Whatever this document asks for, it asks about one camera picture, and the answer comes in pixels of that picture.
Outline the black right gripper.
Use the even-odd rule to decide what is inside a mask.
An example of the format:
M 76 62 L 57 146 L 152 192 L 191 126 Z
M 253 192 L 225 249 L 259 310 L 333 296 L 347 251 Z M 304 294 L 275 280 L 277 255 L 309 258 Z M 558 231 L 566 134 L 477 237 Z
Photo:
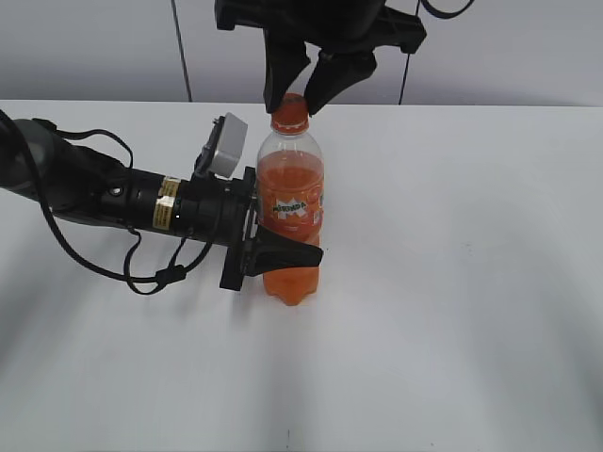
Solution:
M 214 11 L 220 30 L 237 26 L 264 30 L 263 99 L 269 114 L 278 109 L 291 84 L 310 64 L 305 42 L 342 53 L 318 53 L 303 94 L 308 113 L 314 116 L 338 94 L 375 72 L 377 61 L 368 50 L 394 46 L 413 54 L 427 37 L 418 17 L 390 8 L 384 1 L 217 1 Z

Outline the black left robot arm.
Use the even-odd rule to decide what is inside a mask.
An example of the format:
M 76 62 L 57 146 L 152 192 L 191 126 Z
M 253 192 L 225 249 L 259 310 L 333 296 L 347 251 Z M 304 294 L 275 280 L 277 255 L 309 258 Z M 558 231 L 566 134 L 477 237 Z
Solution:
M 60 247 L 90 267 L 58 227 L 60 220 L 196 240 L 204 251 L 226 248 L 220 287 L 237 291 L 246 277 L 316 267 L 321 248 L 256 224 L 256 172 L 233 175 L 247 126 L 233 114 L 215 118 L 189 179 L 136 169 L 83 145 L 44 119 L 1 119 L 1 186 L 37 202 Z

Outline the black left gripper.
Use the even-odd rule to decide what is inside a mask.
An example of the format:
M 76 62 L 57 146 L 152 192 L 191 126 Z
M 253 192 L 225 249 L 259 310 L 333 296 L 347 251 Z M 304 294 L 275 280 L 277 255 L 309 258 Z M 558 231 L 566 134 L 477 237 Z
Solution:
M 184 181 L 178 189 L 178 231 L 204 243 L 188 265 L 190 272 L 201 264 L 214 246 L 226 248 L 220 288 L 239 289 L 244 280 L 243 243 L 246 220 L 253 211 L 255 168 L 244 169 L 240 179 L 220 179 L 212 173 Z M 258 226 L 245 241 L 245 275 L 258 276 L 288 268 L 318 267 L 323 250 Z

